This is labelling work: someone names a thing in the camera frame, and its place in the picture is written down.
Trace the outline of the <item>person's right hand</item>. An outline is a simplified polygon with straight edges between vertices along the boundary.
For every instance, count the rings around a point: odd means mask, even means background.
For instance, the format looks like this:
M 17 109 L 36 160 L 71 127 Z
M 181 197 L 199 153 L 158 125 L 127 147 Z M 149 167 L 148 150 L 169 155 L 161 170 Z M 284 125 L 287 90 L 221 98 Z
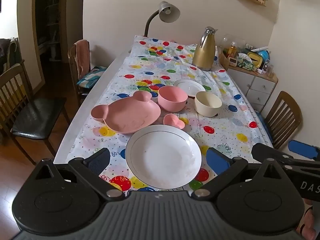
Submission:
M 306 202 L 304 216 L 296 229 L 296 232 L 306 240 L 316 239 L 316 230 L 314 229 L 315 218 L 312 209 L 312 203 Z

